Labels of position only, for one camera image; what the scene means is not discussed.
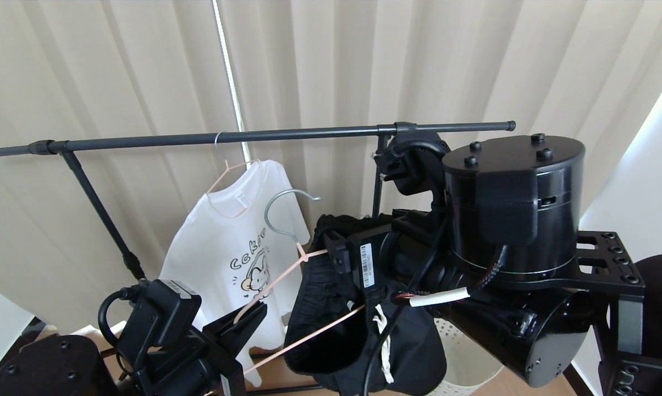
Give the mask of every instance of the cartoon character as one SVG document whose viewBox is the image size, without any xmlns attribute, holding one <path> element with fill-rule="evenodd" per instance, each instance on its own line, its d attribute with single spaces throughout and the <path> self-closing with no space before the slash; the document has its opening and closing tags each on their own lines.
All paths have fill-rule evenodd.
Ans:
<svg viewBox="0 0 662 396">
<path fill-rule="evenodd" d="M 248 268 L 245 279 L 241 282 L 241 289 L 261 292 L 265 286 L 270 284 L 270 269 L 268 268 L 268 258 L 265 256 L 266 250 L 259 251 L 255 256 L 253 263 Z M 270 292 L 268 291 L 263 298 L 266 298 L 269 294 Z"/>
</svg>

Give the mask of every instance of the white heat shrink tube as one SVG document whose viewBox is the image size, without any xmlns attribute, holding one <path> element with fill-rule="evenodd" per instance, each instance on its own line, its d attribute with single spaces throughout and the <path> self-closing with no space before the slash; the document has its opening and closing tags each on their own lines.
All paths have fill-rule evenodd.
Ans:
<svg viewBox="0 0 662 396">
<path fill-rule="evenodd" d="M 426 306 L 434 304 L 450 303 L 451 301 L 458 301 L 459 299 L 469 298 L 467 288 L 460 288 L 447 291 L 439 291 L 432 295 L 426 296 L 413 296 L 409 298 L 409 305 L 411 306 Z"/>
</svg>

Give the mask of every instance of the clothes rack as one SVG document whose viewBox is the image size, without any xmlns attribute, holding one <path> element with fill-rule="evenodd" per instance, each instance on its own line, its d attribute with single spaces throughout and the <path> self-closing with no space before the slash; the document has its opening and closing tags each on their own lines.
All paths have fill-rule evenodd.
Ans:
<svg viewBox="0 0 662 396">
<path fill-rule="evenodd" d="M 446 133 L 446 132 L 477 132 L 487 130 L 514 130 L 514 121 L 502 123 L 460 123 L 460 124 L 431 124 L 417 125 L 414 123 L 394 123 L 375 126 L 356 126 L 340 128 L 306 128 L 288 130 L 261 130 L 257 132 L 230 132 L 222 133 L 219 143 L 263 142 L 269 140 L 300 140 L 321 138 L 351 138 L 377 136 L 377 149 L 383 150 L 389 138 L 398 133 L 411 133 L 417 131 Z M 107 209 L 94 190 L 82 165 L 75 155 L 75 151 L 110 150 L 133 147 L 153 146 L 181 146 L 181 145 L 211 145 L 217 133 L 200 133 L 190 135 L 157 135 L 137 137 L 112 137 L 89 140 L 39 140 L 25 146 L 0 147 L 0 157 L 16 155 L 61 155 L 77 178 L 78 183 L 92 203 L 97 215 L 107 228 L 115 245 L 123 256 L 123 263 L 136 279 L 145 278 L 137 256 L 128 249 L 127 244 L 120 236 L 120 232 L 113 224 Z M 376 171 L 373 191 L 373 217 L 379 215 L 380 196 L 382 194 L 382 175 Z"/>
</svg>

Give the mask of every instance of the curtain fold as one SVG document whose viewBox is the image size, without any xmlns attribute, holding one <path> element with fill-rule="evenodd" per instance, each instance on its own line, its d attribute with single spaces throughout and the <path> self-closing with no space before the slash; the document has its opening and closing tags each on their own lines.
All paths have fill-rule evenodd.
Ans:
<svg viewBox="0 0 662 396">
<path fill-rule="evenodd" d="M 516 120 L 587 146 L 582 211 L 662 90 L 661 2 L 219 2 L 248 130 Z M 0 146 L 236 130 L 211 2 L 0 2 Z M 249 143 L 309 225 L 371 212 L 375 138 Z M 221 145 L 231 163 L 240 146 Z M 78 153 L 149 277 L 223 172 L 213 146 Z M 233 173 L 228 182 L 240 173 Z M 430 195 L 383 187 L 382 208 Z M 133 283 L 58 156 L 0 158 L 0 293 L 62 331 Z M 117 305 L 110 318 L 125 318 Z"/>
</svg>

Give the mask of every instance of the white drawstring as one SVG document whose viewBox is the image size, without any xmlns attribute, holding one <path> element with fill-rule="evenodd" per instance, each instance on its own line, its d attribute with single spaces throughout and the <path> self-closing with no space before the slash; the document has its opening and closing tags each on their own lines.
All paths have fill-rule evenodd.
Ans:
<svg viewBox="0 0 662 396">
<path fill-rule="evenodd" d="M 377 331 L 382 333 L 387 326 L 387 317 L 384 315 L 382 307 L 379 304 L 376 305 L 376 309 L 377 316 L 373 317 L 373 321 L 377 322 Z M 384 374 L 384 380 L 387 381 L 387 383 L 394 383 L 392 373 L 389 371 L 389 336 L 387 336 L 387 339 L 382 343 L 380 358 L 382 359 L 382 373 Z"/>
</svg>

